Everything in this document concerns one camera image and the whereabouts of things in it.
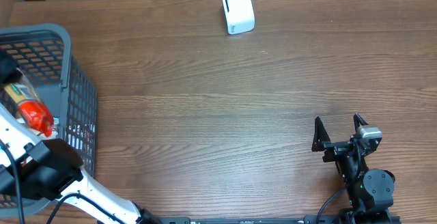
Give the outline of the white barcode scanner stand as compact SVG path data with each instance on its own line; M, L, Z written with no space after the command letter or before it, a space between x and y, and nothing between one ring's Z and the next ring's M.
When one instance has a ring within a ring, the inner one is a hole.
M222 0L229 35L252 31L255 14L251 0Z

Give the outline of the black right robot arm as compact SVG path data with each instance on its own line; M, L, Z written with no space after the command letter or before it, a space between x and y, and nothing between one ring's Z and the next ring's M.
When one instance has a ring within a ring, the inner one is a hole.
M395 176L388 170L369 169L365 157L375 152L382 140L382 131L354 114L355 133L347 141L332 142L320 117L315 118L311 150L323 152L325 163L334 162L344 186L329 197L315 216L315 223L400 223L392 217ZM347 193L350 207L337 216L324 216L329 203Z

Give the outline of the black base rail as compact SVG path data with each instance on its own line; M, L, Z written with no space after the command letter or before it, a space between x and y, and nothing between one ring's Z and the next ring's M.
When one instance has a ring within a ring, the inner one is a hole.
M300 218L267 218L267 219L190 219L188 217L159 217L162 224L316 224L316 215L307 215ZM368 219L355 216L354 221L347 221L335 215L321 216L319 224L401 224L398 216L388 219Z

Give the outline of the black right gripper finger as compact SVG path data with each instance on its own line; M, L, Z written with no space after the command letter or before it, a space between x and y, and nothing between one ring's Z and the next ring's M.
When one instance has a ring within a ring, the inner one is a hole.
M315 118L313 143L311 146L312 151L324 151L326 144L331 143L330 137L323 125L323 122L319 116Z
M354 121L354 129L355 130L358 130L358 128L360 126L366 126L367 125L367 122L358 113L354 114L353 121Z

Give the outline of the grey plastic shopping basket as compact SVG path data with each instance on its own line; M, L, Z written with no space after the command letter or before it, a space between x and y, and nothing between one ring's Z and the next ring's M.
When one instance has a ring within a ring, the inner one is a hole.
M26 125L17 105L3 88L22 76L33 85L54 118L53 134L49 138ZM62 139L72 146L82 158L87 173L94 177L98 97L96 88L72 55L70 36L63 27L47 23L1 30L2 107L42 140ZM24 199L24 218L49 204ZM19 219L16 202L8 195L1 194L1 217Z

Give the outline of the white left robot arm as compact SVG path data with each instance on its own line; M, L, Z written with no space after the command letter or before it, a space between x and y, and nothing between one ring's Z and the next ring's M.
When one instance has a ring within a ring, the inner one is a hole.
M1 194L16 202L23 219L24 199L56 209L69 204L99 223L158 223L132 201L123 199L92 178L77 151L62 139L42 140L1 108Z

